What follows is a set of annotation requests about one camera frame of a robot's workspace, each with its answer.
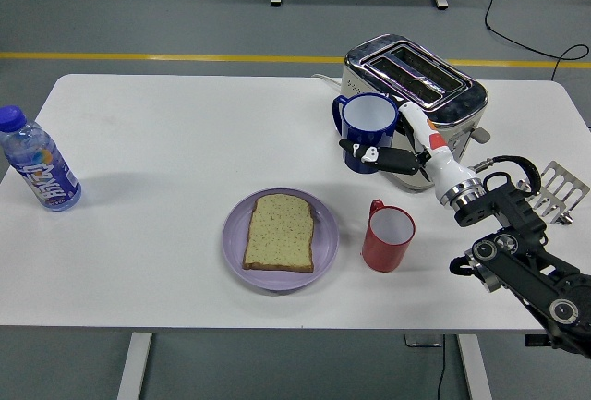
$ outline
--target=blue bottle cap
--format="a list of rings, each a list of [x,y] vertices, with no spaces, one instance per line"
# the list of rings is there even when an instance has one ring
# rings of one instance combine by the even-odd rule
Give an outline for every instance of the blue bottle cap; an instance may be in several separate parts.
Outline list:
[[[0,131],[15,132],[27,124],[27,117],[18,106],[0,107]]]

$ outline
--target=toast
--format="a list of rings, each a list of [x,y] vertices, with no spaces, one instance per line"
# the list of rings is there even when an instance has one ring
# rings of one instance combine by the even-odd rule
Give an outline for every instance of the toast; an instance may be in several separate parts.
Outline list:
[[[243,269],[311,273],[314,218],[309,203],[287,194],[257,199],[250,224]]]

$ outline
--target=toaster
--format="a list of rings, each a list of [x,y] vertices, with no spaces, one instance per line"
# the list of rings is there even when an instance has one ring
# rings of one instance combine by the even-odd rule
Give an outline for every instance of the toaster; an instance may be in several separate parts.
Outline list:
[[[488,102],[486,89],[424,47],[400,35],[381,35],[351,49],[344,58],[341,94],[388,95],[395,103],[417,103],[460,161],[470,139],[490,138],[478,127]],[[412,130],[401,116],[392,147],[414,152]],[[413,190],[432,186],[424,174],[394,174]]]

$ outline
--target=toaster slot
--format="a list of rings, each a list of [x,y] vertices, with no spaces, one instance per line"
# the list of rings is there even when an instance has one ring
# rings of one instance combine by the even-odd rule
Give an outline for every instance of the toaster slot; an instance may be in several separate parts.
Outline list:
[[[383,79],[402,86],[426,104],[435,103],[441,95],[388,58],[378,58],[370,64]]]
[[[433,81],[447,92],[455,91],[463,86],[461,81],[452,77],[450,74],[408,47],[401,46],[392,51],[391,55],[409,65],[412,69]]]

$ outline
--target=plastic bottle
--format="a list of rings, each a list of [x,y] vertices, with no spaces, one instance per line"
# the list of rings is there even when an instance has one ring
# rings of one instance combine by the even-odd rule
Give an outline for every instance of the plastic bottle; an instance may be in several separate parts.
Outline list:
[[[80,183],[55,142],[17,106],[0,108],[0,145],[45,208],[63,211],[80,199]]]

